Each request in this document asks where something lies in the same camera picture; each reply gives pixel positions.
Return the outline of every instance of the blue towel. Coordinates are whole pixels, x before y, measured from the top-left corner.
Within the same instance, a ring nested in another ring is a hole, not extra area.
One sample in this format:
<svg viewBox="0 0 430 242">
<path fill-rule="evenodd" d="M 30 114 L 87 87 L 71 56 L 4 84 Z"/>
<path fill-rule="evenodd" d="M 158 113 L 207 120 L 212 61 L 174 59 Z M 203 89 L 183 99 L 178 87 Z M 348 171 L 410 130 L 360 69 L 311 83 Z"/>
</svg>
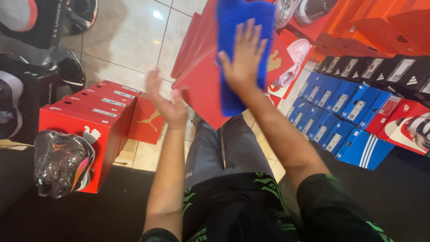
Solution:
<svg viewBox="0 0 430 242">
<path fill-rule="evenodd" d="M 273 40 L 275 5 L 264 1 L 244 2 L 243 0 L 218 0 L 218 50 L 225 51 L 233 61 L 236 25 L 255 19 L 255 25 L 262 25 L 261 39 L 268 39 L 266 50 L 258 67 L 258 86 L 266 88 L 267 59 Z M 239 97 L 230 90 L 221 71 L 221 109 L 225 117 L 233 117 L 246 110 Z"/>
</svg>

